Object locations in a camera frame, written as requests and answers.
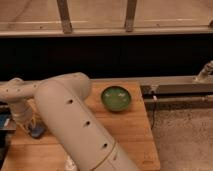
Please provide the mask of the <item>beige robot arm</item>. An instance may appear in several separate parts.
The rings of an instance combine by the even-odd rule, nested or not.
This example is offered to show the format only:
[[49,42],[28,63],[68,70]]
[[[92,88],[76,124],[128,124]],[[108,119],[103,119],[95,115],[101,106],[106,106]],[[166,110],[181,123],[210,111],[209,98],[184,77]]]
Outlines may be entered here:
[[42,120],[80,171],[140,171],[119,143],[87,108],[91,91],[87,75],[77,72],[40,81],[14,78],[0,84],[0,102],[8,104],[14,120],[25,124],[32,98]]

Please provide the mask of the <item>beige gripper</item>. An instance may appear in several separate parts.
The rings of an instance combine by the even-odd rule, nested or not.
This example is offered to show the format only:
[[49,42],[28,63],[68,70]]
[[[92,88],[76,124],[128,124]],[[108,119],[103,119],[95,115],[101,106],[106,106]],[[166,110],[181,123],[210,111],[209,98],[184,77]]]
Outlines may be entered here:
[[27,101],[12,102],[9,108],[14,121],[25,132],[30,132],[35,127],[34,111]]

